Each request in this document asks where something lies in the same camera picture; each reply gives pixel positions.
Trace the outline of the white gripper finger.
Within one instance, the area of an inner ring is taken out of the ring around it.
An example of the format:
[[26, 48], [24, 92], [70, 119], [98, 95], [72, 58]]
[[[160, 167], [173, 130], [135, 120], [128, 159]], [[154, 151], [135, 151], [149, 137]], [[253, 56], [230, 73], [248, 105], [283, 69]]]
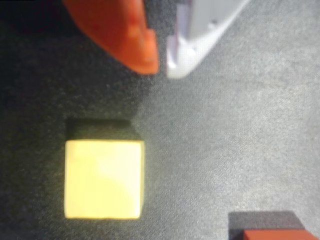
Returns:
[[181, 79], [211, 52], [249, 0], [187, 0], [177, 4], [174, 33], [166, 40], [166, 76]]

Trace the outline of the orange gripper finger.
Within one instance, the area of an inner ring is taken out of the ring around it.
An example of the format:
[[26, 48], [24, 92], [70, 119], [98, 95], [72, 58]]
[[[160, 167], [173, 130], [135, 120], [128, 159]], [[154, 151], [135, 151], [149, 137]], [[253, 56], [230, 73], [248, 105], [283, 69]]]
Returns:
[[65, 0], [77, 27], [132, 71], [159, 69], [156, 32], [148, 28], [142, 0]]

